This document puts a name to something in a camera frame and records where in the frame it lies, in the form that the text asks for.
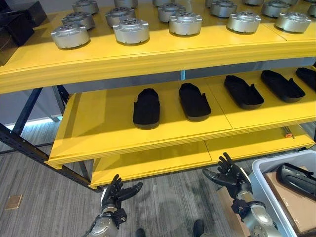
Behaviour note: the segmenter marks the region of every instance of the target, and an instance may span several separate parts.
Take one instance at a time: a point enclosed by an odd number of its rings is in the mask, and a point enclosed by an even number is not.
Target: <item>robotic arm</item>
[[[214,173],[203,169],[203,174],[216,184],[225,186],[234,199],[232,209],[250,230],[251,237],[281,237],[271,217],[266,212],[265,204],[256,201],[252,195],[250,180],[246,173],[234,164],[227,153],[220,156],[218,171]]]
[[[83,237],[116,237],[119,225],[126,222],[127,214],[121,203],[135,196],[142,188],[139,182],[131,188],[122,189],[122,179],[117,174],[101,197],[101,211]]]

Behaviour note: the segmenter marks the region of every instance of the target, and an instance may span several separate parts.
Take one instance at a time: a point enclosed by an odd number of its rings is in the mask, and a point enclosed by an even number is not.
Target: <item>black box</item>
[[[14,43],[12,35],[0,28],[0,66],[3,66],[14,54],[18,46]]]
[[[34,33],[32,26],[23,14],[0,15],[0,27],[6,28],[18,46],[23,45]]]
[[[6,12],[8,15],[24,14],[32,27],[39,26],[47,18],[39,1],[13,4],[10,5],[10,9],[11,11]]]
[[[8,4],[6,4],[5,0],[0,0],[0,12],[10,10]]]

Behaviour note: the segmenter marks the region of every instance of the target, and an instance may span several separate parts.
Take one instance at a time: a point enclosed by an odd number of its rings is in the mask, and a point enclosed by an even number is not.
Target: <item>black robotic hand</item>
[[[119,225],[127,220],[127,215],[123,208],[121,208],[122,201],[127,200],[135,196],[142,188],[143,183],[139,182],[133,187],[123,189],[122,179],[117,174],[111,184],[109,184],[104,190],[101,197],[101,209],[102,213],[107,210],[113,211],[112,208],[115,208],[116,211],[113,212],[112,218],[119,228]]]
[[[203,169],[203,174],[214,183],[225,186],[233,199],[236,199],[240,191],[247,190],[252,192],[251,184],[246,174],[235,165],[226,152],[223,155],[226,159],[220,156],[220,161],[218,162],[220,167],[217,169],[220,173]]]

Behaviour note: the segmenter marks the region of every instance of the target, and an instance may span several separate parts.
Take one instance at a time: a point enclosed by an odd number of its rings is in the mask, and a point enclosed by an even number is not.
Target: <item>silver cylindrical part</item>
[[[213,0],[205,0],[205,6],[210,8]]]
[[[301,12],[280,13],[276,26],[289,32],[304,32],[312,21]]]
[[[113,25],[118,42],[125,44],[142,43],[149,39],[149,24],[137,18],[130,18]]]
[[[229,0],[217,0],[211,4],[210,13],[212,15],[227,18],[231,13],[236,12],[237,5]]]
[[[125,6],[113,8],[105,13],[105,18],[110,27],[118,25],[121,20],[135,17],[135,10]]]
[[[59,26],[50,34],[59,48],[78,47],[90,40],[85,26],[76,23]]]
[[[174,3],[175,0],[153,0],[153,5],[154,6],[162,6],[166,3]]]
[[[290,5],[295,5],[298,0],[282,0],[282,1]]]
[[[92,15],[85,12],[73,12],[65,16],[62,20],[63,24],[77,23],[84,25],[87,30],[95,26]]]
[[[169,22],[170,16],[174,16],[177,11],[185,11],[186,8],[176,3],[165,3],[158,8],[158,18],[162,22]]]
[[[90,14],[99,11],[98,3],[94,0],[78,0],[73,4],[73,9],[75,12],[86,12]]]
[[[115,7],[125,6],[128,8],[137,8],[138,1],[137,0],[114,0]]]
[[[170,16],[169,32],[176,35],[195,35],[200,33],[202,27],[202,17],[193,12],[179,11],[174,16]]]
[[[261,18],[259,15],[255,15],[252,12],[241,11],[232,13],[229,16],[227,28],[241,33],[253,33],[256,32],[260,21]]]
[[[313,3],[310,8],[308,8],[307,12],[310,16],[316,17],[316,4]]]
[[[111,217],[103,216],[95,220],[95,225],[87,237],[117,236],[119,230]]]
[[[289,8],[290,5],[281,0],[271,0],[263,4],[261,13],[270,17],[278,17],[280,13],[286,12]]]
[[[242,0],[243,4],[253,5],[253,6],[261,5],[263,4],[263,2],[264,0]]]

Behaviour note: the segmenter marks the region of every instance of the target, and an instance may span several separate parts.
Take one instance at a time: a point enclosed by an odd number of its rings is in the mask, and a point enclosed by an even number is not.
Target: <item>yellow shelf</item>
[[[91,42],[82,48],[59,50],[50,32],[61,24],[61,19],[69,11],[50,14],[49,20],[35,28],[27,43],[0,67],[0,93],[236,62],[316,55],[315,21],[306,33],[300,35],[283,33],[271,27],[271,22],[264,21],[255,34],[242,35],[226,29],[227,19],[211,16],[204,7],[204,0],[181,0],[180,3],[188,11],[202,15],[202,30],[198,36],[182,38],[171,35],[168,25],[158,21],[157,9],[151,3],[142,3],[136,9],[136,15],[149,22],[150,40],[131,47],[116,42],[104,17],[111,7],[102,7],[93,16],[96,28],[89,32]],[[238,4],[238,10],[245,7]],[[300,0],[298,4],[307,10],[307,3]]]
[[[182,81],[78,93],[68,101],[47,163],[61,168],[64,163],[102,158],[179,145],[218,137],[249,133],[285,125],[314,121],[316,93],[295,78],[294,68],[276,70],[294,80],[306,92],[296,103],[284,103],[261,85],[260,72],[235,74],[255,82],[265,99],[258,109],[240,109],[225,91],[225,76],[192,79],[206,93],[211,116],[202,122],[186,120],[178,91]],[[160,99],[160,125],[140,130],[132,122],[133,102],[144,88],[154,88]]]
[[[200,141],[97,158],[94,160],[90,187],[108,184],[116,174],[123,180],[130,180],[215,164],[223,152],[228,152],[232,159],[239,159],[314,145],[300,126],[290,126],[290,129],[295,139],[285,138],[282,129],[275,128],[216,138],[205,143]]]

